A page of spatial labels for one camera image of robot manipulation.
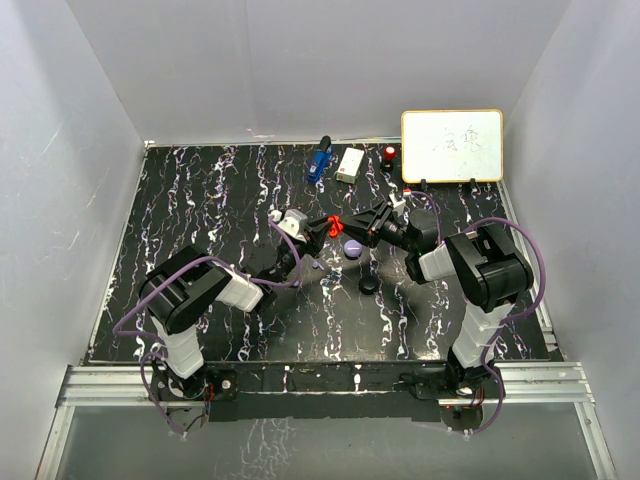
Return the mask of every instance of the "gray wall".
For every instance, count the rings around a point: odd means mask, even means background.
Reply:
[[[32,478],[82,356],[142,142],[63,0],[0,0],[0,478]]]
[[[160,144],[398,136],[408,109],[509,113],[568,0],[67,0]]]
[[[559,342],[583,362],[622,478],[638,478],[640,3],[575,1],[507,123],[507,181],[549,270]]]

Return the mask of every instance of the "purple disc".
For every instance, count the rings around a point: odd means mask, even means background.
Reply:
[[[344,244],[344,256],[349,260],[357,260],[362,255],[362,245],[355,240],[349,240]]]

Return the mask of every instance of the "black marbled table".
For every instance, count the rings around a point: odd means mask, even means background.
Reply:
[[[88,363],[131,363],[148,351],[149,341],[114,339],[111,328],[137,302],[145,273],[189,243],[228,263],[249,259],[269,265],[279,235],[267,212],[298,208],[315,218],[349,214],[371,207],[403,187],[399,168],[383,174],[386,145],[357,144],[365,159],[355,185],[334,178],[349,145],[336,145],[332,162],[316,185],[305,177],[313,145],[167,147],[148,151],[107,302]],[[495,184],[430,186],[443,235],[451,235],[487,216],[505,217]],[[412,208],[425,208],[422,200]],[[440,360],[460,330],[464,300],[455,278],[416,285],[404,271],[404,252],[385,243],[365,249],[356,261],[342,254],[347,237],[328,239],[319,261],[304,260],[299,289],[280,291],[262,315],[246,315],[213,305],[198,323],[207,361],[337,362]],[[380,278],[375,296],[358,291],[363,274]],[[515,311],[524,308],[517,306]],[[152,330],[146,315],[129,328]],[[503,359],[548,359],[535,315],[508,325],[496,346]]]

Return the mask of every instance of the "red clip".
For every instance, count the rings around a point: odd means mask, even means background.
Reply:
[[[334,215],[332,217],[327,218],[327,221],[331,223],[331,228],[329,229],[329,236],[331,238],[336,238],[340,235],[340,232],[344,230],[344,225],[340,223],[340,217],[338,215]]]

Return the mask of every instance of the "white box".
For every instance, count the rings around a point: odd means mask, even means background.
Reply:
[[[358,170],[360,169],[363,156],[363,150],[347,148],[336,172],[336,178],[341,182],[354,183],[356,178],[358,178]]]

